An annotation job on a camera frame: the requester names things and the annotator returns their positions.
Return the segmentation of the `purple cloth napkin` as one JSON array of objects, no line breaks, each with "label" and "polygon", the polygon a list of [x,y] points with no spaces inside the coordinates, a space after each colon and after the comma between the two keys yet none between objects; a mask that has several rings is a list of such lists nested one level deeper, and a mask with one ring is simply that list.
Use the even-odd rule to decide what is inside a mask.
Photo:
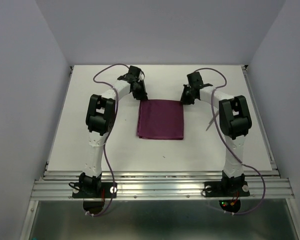
[{"label": "purple cloth napkin", "polygon": [[149,140],[183,140],[184,108],[181,102],[166,99],[141,101],[136,135]]}]

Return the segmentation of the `silver metal utensil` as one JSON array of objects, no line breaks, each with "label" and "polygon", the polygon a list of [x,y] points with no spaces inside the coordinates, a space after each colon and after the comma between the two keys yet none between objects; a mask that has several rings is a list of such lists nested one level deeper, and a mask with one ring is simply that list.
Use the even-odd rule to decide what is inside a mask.
[{"label": "silver metal utensil", "polygon": [[207,128],[206,128],[206,131],[208,131],[208,129],[211,127],[212,124],[209,124],[209,123],[208,123],[208,126],[207,126]]}]

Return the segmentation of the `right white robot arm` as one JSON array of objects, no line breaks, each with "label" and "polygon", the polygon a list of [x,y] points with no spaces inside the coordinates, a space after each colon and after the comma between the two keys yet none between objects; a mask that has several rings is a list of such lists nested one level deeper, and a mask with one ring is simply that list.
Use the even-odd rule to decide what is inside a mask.
[{"label": "right white robot arm", "polygon": [[247,100],[243,95],[229,95],[220,87],[204,83],[197,71],[188,74],[187,80],[180,101],[183,105],[193,105],[195,100],[211,105],[212,120],[226,148],[220,189],[223,194],[232,195],[245,184],[242,158],[245,137],[252,127]]}]

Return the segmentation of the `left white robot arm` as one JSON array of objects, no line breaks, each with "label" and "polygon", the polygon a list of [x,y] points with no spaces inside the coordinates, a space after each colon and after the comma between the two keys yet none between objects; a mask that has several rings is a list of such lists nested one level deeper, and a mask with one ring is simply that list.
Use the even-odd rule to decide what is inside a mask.
[{"label": "left white robot arm", "polygon": [[102,158],[106,156],[105,146],[117,118],[119,101],[129,94],[138,101],[148,99],[145,73],[137,66],[121,64],[127,68],[127,73],[119,76],[113,84],[97,80],[101,73],[117,65],[106,67],[92,78],[94,83],[106,85],[109,89],[100,95],[91,95],[85,118],[89,148],[88,158],[78,179],[78,190],[89,197],[101,193]]}]

